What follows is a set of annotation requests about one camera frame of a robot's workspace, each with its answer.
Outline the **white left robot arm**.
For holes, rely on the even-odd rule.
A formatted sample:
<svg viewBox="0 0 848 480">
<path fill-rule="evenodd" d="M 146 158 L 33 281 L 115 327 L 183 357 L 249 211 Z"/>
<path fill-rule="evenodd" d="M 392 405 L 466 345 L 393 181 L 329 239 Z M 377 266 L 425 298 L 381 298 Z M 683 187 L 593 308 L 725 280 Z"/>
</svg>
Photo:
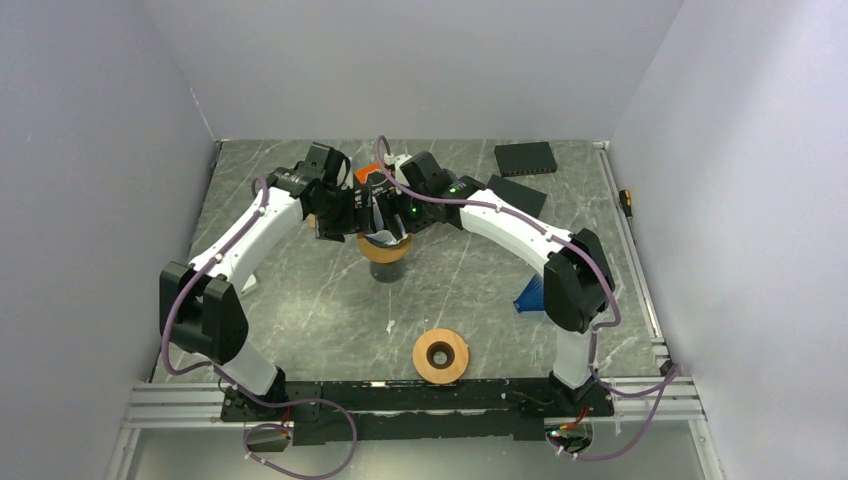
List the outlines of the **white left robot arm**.
<svg viewBox="0 0 848 480">
<path fill-rule="evenodd" d="M 281 237 L 309 216 L 350 219 L 354 192 L 345 182 L 351 172 L 344 153 L 311 144 L 294 166 L 251 181 L 252 203 L 212 246 L 185 264 L 163 268 L 160 361 L 168 374 L 209 368 L 247 396 L 261 419 L 285 411 L 286 374 L 249 341 L 243 290 Z"/>
</svg>

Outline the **blue ribbed dripper cone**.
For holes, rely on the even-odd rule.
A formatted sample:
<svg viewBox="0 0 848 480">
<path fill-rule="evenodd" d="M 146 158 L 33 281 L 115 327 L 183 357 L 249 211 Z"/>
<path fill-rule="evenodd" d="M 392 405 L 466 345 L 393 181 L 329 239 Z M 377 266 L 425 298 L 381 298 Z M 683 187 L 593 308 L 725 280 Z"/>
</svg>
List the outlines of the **blue ribbed dripper cone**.
<svg viewBox="0 0 848 480">
<path fill-rule="evenodd" d="M 541 312 L 544 306 L 544 282 L 539 275 L 534 275 L 522 292 L 513 301 L 517 313 Z"/>
</svg>

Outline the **white paper coffee filter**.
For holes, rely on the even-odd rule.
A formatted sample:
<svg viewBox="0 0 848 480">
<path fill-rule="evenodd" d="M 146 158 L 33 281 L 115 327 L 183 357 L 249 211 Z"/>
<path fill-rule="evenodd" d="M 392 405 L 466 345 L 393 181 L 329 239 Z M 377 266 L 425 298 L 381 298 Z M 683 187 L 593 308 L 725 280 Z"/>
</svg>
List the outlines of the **white paper coffee filter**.
<svg viewBox="0 0 848 480">
<path fill-rule="evenodd" d="M 380 248 L 397 246 L 408 237 L 393 198 L 380 197 L 372 201 L 371 223 L 365 238 Z"/>
</svg>

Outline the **wooden dripper ring holder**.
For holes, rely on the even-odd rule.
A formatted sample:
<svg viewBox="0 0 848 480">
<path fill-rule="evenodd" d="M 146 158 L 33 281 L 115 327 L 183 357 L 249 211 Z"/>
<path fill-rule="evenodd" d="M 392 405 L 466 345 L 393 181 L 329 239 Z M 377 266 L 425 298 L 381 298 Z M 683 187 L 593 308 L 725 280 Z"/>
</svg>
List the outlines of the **wooden dripper ring holder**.
<svg viewBox="0 0 848 480">
<path fill-rule="evenodd" d="M 359 251 L 366 259 L 376 264 L 391 264 L 401 260 L 408 254 L 412 244 L 412 235 L 409 235 L 397 245 L 389 247 L 375 245 L 362 233 L 359 233 L 356 237 L 356 245 Z"/>
</svg>

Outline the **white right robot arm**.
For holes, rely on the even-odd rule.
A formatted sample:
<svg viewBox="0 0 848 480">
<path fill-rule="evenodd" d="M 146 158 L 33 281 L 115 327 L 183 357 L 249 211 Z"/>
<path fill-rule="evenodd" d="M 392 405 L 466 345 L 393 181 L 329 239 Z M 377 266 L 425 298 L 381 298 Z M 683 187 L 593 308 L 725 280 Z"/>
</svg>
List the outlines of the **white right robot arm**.
<svg viewBox="0 0 848 480">
<path fill-rule="evenodd" d="M 621 322 L 614 282 L 598 237 L 590 230 L 573 233 L 537 220 L 475 179 L 455 179 L 422 152 L 393 174 L 381 153 L 375 155 L 393 190 L 410 200 L 406 212 L 421 211 L 441 223 L 480 235 L 523 260 L 542 278 L 543 310 L 557 325 L 557 352 L 551 388 L 557 411 L 574 415 L 590 399 L 597 378 L 597 337 Z M 598 317 L 611 310 L 607 324 Z"/>
</svg>

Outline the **orange coffee filter box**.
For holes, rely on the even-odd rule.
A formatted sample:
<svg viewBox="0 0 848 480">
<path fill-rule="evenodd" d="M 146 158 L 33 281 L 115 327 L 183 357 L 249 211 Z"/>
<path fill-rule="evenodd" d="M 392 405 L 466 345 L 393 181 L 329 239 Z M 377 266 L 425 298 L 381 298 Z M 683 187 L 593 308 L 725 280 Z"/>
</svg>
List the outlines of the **orange coffee filter box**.
<svg viewBox="0 0 848 480">
<path fill-rule="evenodd" d="M 360 203 L 366 203 L 385 192 L 387 179 L 377 163 L 368 164 L 354 173 L 354 193 Z"/>
</svg>

